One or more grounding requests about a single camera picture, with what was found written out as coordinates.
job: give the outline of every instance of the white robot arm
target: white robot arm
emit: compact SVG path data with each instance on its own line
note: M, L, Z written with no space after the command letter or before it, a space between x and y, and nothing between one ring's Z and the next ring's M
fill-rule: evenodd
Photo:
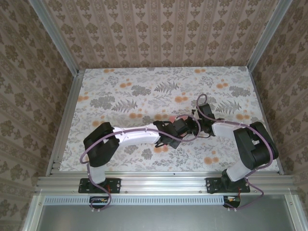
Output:
M200 105L199 109L204 115L207 115L210 118L215 118L209 104L205 103ZM218 187L224 188L226 192L231 192L234 188L237 190L238 183L243 181L247 174L257 167L269 162L270 154L264 142L249 129L240 125L213 122L212 120L203 117L198 110L192 110L192 114L200 123L203 132L208 133L211 136L220 136L235 140L239 150L240 160L222 172L219 186L216 185L216 187L212 187L212 190L210 190L209 193L218 192ZM276 159L278 157L277 148L265 130L263 124L255 122L250 126L265 138L271 147L273 159ZM157 130L157 132L153 130L148 131L147 129L149 128ZM139 131L124 132L132 129L138 129ZM112 127L109 122L106 122L101 124L84 140L85 149L88 149L93 143L105 135L119 131L123 131L123 133L109 137L97 144L88 152L90 174L96 184L105 181L105 165L112 158L119 146L151 143L156 144L156 147L170 145L176 149L180 144L180 141L160 134L159 131L163 131L182 139L184 134L194 134L196 136L198 133L198 126L196 121L190 117L185 120L183 118L178 119L173 123L169 121L155 121L152 124L137 128L117 128Z

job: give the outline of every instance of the wire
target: wire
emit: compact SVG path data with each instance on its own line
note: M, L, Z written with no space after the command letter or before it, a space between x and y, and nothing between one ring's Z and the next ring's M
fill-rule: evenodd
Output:
M255 200L253 200L252 202L250 202L250 203L248 203L248 204L246 204L246 205L243 205L243 206L241 206L241 207L239 207L239 208L235 208L235 207L233 207L232 205L230 205L230 204L228 204L228 203L225 202L225 205L227 205L227 206L230 207L229 209L232 209L232 210L236 211L236 210L240 210L240 209L243 209L243 208L247 208L247 207L251 206L252 204L254 204L255 202L257 202L258 200L260 200L260 199L264 196L264 191L263 191L263 190L261 190L261 189L258 188L257 186L255 186L255 185L253 185L252 183L250 183L250 182L248 181L247 178L245 178L245 181L246 181L252 188L257 189L259 192L261 192L261 195L258 196L258 197L257 197Z
M226 121L226 120L213 119L213 118L210 118L210 117L206 116L206 115L200 110L200 107L199 107L199 100L200 100L200 98L201 98L202 96L205 96L205 101L204 101L204 103L206 103L206 101L207 101L207 96L206 96L206 94L200 94L200 95L198 96L197 102L196 102L197 109L198 109L199 113L200 113L202 116L204 116L205 118L207 118L207 119L209 119L209 120L215 121L215 122L226 123L226 124L232 124L232 125L239 125L239 126L243 126L243 127L248 128L249 130L253 131L257 136L260 137L260 139L264 142L264 144L266 145L266 147L267 147L267 149L268 149L268 151L269 151L269 155L270 155L270 156L269 156L269 160L270 160L270 161L269 161L266 165L264 165L264 166L257 167L255 170L253 170L253 171L251 171L250 173L248 173L248 174L245 176L245 178L244 178L245 181L246 181L252 188L257 189L258 191L260 191L260 192L261 192L261 195L260 195L258 198L256 198L255 200L253 200L252 202L250 202L250 203L248 203L248 204L246 204L246 205L244 205L244 206L241 206L241 207L239 207L239 208L234 208L234 207L231 206L230 204L225 203L226 205L228 205L229 207L231 207L231 209L233 209L233 210L235 210L235 211L236 211L236 210L239 210L239 209L247 208L247 207L249 207L250 205L252 205L253 203L255 203L256 201L258 201L261 197L264 196L264 192L263 192L260 188L258 188L257 186L251 184L251 183L248 181L247 177L250 176L250 175L252 175L253 173L255 173L256 170L263 169L263 168L266 168L266 167L270 166L270 165L272 164L272 162L273 162L273 152L272 152L272 150L271 150L269 144L268 144L267 141L265 140L265 138L264 138L257 130L253 129L253 128L250 127L249 125L247 125L247 124L242 124L242 123L237 123L237 122Z
M241 198L241 189L240 189L240 187L238 187L239 188L239 194L237 195L239 198Z
M192 115L189 115L189 114L183 114L183 115L180 115L180 116L177 116L176 118L180 118L180 117L184 117L184 116L188 116L188 117L191 117L194 121L196 121L197 125L198 125L198 133L197 135L190 139L190 140L182 140L180 138L177 138L175 136L172 136L164 131L160 131L160 130L157 130L157 129L152 129L152 128L134 128L134 129L129 129L129 130L123 130L123 131L117 131L117 132L113 132L113 133L110 133L108 135L105 135L104 137L98 139L96 142L94 142L89 148L87 148L84 153L81 155L80 157L80 162L82 164L86 164L88 163L89 161L83 161L83 158L85 157L85 155L91 151L92 148L94 148L98 143L102 142L103 140L106 140L107 138L111 137L111 136L115 136L115 135L119 135L119 134L123 134L123 133L130 133L130 132L136 132L136 131L154 131L154 132L158 132L158 133L161 133L165 136L168 136L176 141L180 141L180 142L191 142L191 141L194 141L195 139L198 138L198 136L200 135L200 132L201 132L201 125L199 123L199 121L193 117Z
M85 155L86 155L89 151L91 151L91 149L94 148L98 143L102 142L103 140L105 140L105 139L107 139L107 138L109 138L109 137L111 137L111 136L115 136L115 135L119 135L119 134L123 134L123 133L129 133L129 132L136 132L136 131L145 131L145 132L146 132L146 131L154 131L154 132L161 133L161 134L163 134L163 135L165 135L165 136L168 136L168 137L170 137L170 138L172 138L172 139L174 139L174 140L180 141L180 142L191 142L191 141L194 141L194 140L197 139L198 136L200 135L200 132L201 132L201 125L200 125L199 121L198 121L195 117L193 117L192 115L183 114L183 115L177 116L176 118L180 118L180 117L184 117L184 116L191 117L194 121L196 121L196 123L197 123L197 125L198 125L198 133L197 133L197 135L196 135L194 138L190 139L190 140L182 140L182 139L179 139L179 138L177 138L177 137L175 137L175 136L172 136L172 135L170 135L170 134L168 134L168 133L166 133L166 132L159 131L159 130L157 130L157 129L152 129L152 128L134 128L134 129L123 130L123 131L118 131L118 132L113 132L113 133L111 133L111 134L108 134L108 135L106 135L106 136L104 136L104 137L98 139L95 143L93 143L89 148L87 148L87 149L84 151L84 153L83 153L83 154L81 155L81 157L80 157L80 162L81 162L82 164L87 164L87 171L88 171L88 177L89 177L90 182L91 182L94 186L96 186L97 188L103 190L103 191L108 195L108 202L107 202L107 204L106 204L102 209L100 209L100 210L104 210L104 209L106 209L106 208L110 205L110 203L111 203L111 194L110 194L106 189L104 189L102 186L96 184L96 183L93 181L93 179L92 179L92 177L91 177L91 174L90 174L90 164L89 164L89 161L83 161L83 158L85 157ZM90 207L91 207L92 210L94 211L95 208L94 208L92 205L93 205L93 201L91 201Z
M198 136L198 138L208 139L208 138L210 138L210 136L211 136L211 135L208 135L208 137Z
M205 102L204 102L204 103L206 103L206 101L207 101L207 96L206 96L206 94L200 94L200 95L198 96L197 102L196 102L196 106L197 106L197 109L198 109L198 111L200 112L200 114L201 114L202 116L204 116L205 118L207 118L207 119L209 119L209 120L212 120L212 121L215 121L215 122L227 123L227 124L232 124L232 125L239 125L239 126L246 127L246 128L248 128L248 129L250 129L251 131L253 131L253 132L254 132L257 136L259 136L260 139L264 142L264 144L266 145L266 147L267 147L267 149L268 149L268 151L269 151L269 155L270 155L270 158L269 158L270 161L269 161L266 165L256 168L256 170L258 170L258 169L263 169L263 168L266 168L266 167L270 166L271 163L273 162L273 153L272 153L272 150L271 150L269 144L266 142L265 138L264 138L258 131L256 131L255 129L253 129L253 128L250 127L249 125L242 124L242 123L237 123L237 122L226 121L226 120L217 120L217 119L213 119L213 118L210 118L210 117L206 116L206 115L200 110L200 107L199 107L199 100L200 100L200 98L201 98L202 96L205 96ZM113 132L113 133L111 133L111 134L108 134L108 135L106 135L106 136L104 136L104 137L98 139L95 143L93 143L89 148L87 148L87 149L85 150L85 152L84 152L84 153L81 155L81 157L80 157L80 162L81 162L82 164L87 164L88 177L89 177L89 179L90 179L90 182L91 182L94 186L96 186L97 188L103 190L106 194L108 194L108 197L109 197L109 198L108 198L108 203L102 208L102 210L103 210L103 209L106 209L106 208L110 205L110 203L111 203L111 194L110 194L106 189L104 189L103 187L101 187L100 185L94 183L94 181L93 181L93 179L92 179L92 177L91 177L91 175L90 175L90 165L89 165L89 162L88 162L88 161L83 161L84 156L85 156L93 147L95 147L98 143L102 142L103 140L105 140L105 139L107 139L107 138L109 138L109 137L111 137L111 136L115 136L115 135L119 135L119 134L123 134L123 133L129 133L129 132L136 132L136 131L145 131L145 132L146 132L146 131L153 131L153 132L158 132L158 133L160 133L160 134L163 134L163 135L165 135L165 136L168 136L168 137L170 137L170 138L172 138L172 139L174 139L174 140L176 140L176 141L180 141L180 142L191 142L191 141L194 141L194 140L197 139L197 138L208 138L208 137L199 137L200 132L201 132L201 126L200 126L199 121L198 121L194 116L189 115L189 114L184 114L184 115L180 115L180 116L178 116L178 117L176 117L176 118L180 118L180 117L184 117L184 116L191 117L191 118L197 123L197 125L198 125L198 133L197 133L197 135L196 135L194 138L190 139L190 140L182 140L182 139L179 139L179 138L177 138L177 137L174 137L174 136L172 136L172 135L170 135L170 134L168 134L168 133L166 133L166 132L159 131L159 130L157 130L157 129L152 129L152 128L134 128L134 129L123 130L123 131L118 131L118 132ZM259 191L261 192L261 195L260 195L257 199L255 199L254 201L252 201L251 203L249 203L249 204L247 204L247 205L244 205L244 206L242 206L242 207L240 207L240 208L237 208L237 209L242 209L242 208L246 208L246 207L250 206L251 204L253 204L255 201L257 201L258 199L260 199L260 198L264 195L264 192L263 192L261 189L259 189L257 186L252 185L252 184L248 181L248 179L246 178L246 177L250 176L251 174L253 174L256 170L253 170L253 171L251 171L249 174L247 174L247 175L245 176L245 180L246 180L246 182L247 182L251 187L253 187L253 188L259 190ZM227 203L226 203L226 205L230 206L231 209L234 209L234 210L236 209L236 208L234 208L233 206L231 206L231 205L229 205L229 204L227 204Z
M89 163L87 163L87 170L88 170L88 177L89 177L90 182L91 182L94 186L96 186L97 188L103 190L103 191L108 195L108 202L107 202L107 204L106 204L103 208L101 208L101 209L99 209L99 210L97 209L98 211L104 210L104 209L106 209L106 208L110 205L110 203L111 203L111 194L110 194L110 192L108 192L106 189L104 189L102 186L100 186L100 185L94 183L94 181L93 181L93 179L92 179L92 177L91 177L91 174L90 174L90 164L89 164ZM91 203L90 203L90 207L91 207L92 211L95 210L95 208L93 207L93 201L95 201L95 198L94 198L94 199L91 201Z
M206 96L206 94L201 94L201 95L198 96L197 102L196 102L196 106L197 106L198 112L199 112L202 116L204 116L205 118L207 118L207 119L209 119L209 120L212 120L212 121L215 121L215 122L219 122L219 123L226 123L226 124L232 124L232 125L239 125L239 126L246 127L246 128L248 128L249 130L253 131L253 132L254 132L257 136L259 136L260 139L264 142L265 146L267 147L267 149L268 149L268 151L269 151L269 155L270 155L270 156L269 156L269 160L270 160L270 161L269 161L266 165L264 165L264 166L257 167L256 170L263 169L263 168L266 168L266 167L270 166L270 165L272 164L272 162L273 162L274 157L273 157L273 152L272 152L272 150L271 150L269 144L268 144L267 141L265 140L265 138L264 138L257 130L253 129L252 127L250 127L250 126L247 125L247 124L242 124L242 123L237 123L237 122L231 122L231 121L227 121L227 120L218 120L218 119L213 119L213 118L211 118L211 117L206 116L206 115L200 110L200 107L199 107L199 100L200 100L200 98L201 98L202 96L205 96L205 101L204 101L204 103L206 103L206 101L207 101L207 96Z

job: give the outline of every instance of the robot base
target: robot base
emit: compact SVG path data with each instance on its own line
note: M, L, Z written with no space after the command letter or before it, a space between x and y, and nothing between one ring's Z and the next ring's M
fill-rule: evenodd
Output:
M212 177L212 178L206 178L206 190L208 193L238 193L239 191L241 193L249 193L250 188L249 186L246 186L246 181L244 179L238 180L236 182L233 182L234 185L232 187L224 187L224 184L221 181L220 177Z
M120 178L106 178L106 180L99 184L109 193L120 193L121 179ZM94 186L89 178L80 179L78 193L104 193L101 189Z

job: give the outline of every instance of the white table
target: white table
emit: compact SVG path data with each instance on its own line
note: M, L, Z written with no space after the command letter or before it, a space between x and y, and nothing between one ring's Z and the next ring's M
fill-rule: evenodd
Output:
M83 140L101 123L135 127L173 119L190 113L201 93L208 95L216 118L265 123L246 67L87 69L60 171L86 170L79 163ZM210 137L177 149L150 144L119 148L107 166L108 171L126 172L222 171L238 159L235 142ZM278 171L277 162L266 170Z

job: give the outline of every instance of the wall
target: wall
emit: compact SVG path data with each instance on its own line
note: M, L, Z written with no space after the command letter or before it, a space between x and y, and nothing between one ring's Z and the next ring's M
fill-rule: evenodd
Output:
M287 174L308 215L308 1L293 0L253 70Z
M27 0L0 1L0 230L27 215L72 75Z
M246 65L277 0L44 0L79 68Z

